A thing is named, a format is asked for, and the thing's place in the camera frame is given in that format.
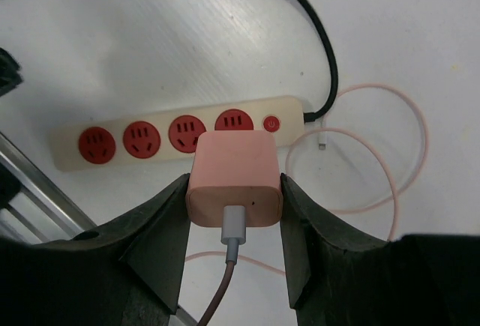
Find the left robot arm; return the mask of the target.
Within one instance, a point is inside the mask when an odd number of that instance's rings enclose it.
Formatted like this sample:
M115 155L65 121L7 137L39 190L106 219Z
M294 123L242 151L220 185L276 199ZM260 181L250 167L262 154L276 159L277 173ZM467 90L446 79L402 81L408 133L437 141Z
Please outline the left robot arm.
M2 97L18 87L23 82L23 78L20 75L20 65L13 56L3 48L1 48L0 52L0 62L0 96Z

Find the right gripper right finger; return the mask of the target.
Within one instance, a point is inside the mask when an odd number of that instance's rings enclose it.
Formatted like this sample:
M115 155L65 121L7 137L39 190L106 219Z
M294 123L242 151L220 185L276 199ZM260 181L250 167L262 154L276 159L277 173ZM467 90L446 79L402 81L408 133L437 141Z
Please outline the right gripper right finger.
M477 325L479 238L382 241L281 177L289 305L300 325Z

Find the beige red power strip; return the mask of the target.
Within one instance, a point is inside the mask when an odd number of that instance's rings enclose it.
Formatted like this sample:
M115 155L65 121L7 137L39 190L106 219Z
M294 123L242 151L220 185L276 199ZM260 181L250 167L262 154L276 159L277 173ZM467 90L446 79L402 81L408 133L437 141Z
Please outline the beige red power strip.
M305 131L302 103L283 96L174 109L56 128L48 141L57 169L72 172L190 158L214 130L264 130L289 146Z

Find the pink charger plug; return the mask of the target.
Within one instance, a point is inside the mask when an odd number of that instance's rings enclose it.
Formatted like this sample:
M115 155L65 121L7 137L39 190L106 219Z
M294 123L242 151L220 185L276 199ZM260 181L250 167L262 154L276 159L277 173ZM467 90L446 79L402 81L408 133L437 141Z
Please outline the pink charger plug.
M273 226L282 216L275 138L263 130L211 131L199 137L186 193L190 221L220 227L226 206L242 206L246 226Z

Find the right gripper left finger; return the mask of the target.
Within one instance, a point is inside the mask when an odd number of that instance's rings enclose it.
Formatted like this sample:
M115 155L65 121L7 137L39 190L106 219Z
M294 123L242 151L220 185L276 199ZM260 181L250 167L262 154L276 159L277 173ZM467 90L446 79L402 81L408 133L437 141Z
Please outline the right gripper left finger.
M152 199L69 241L1 240L3 325L167 325L190 220L182 175Z

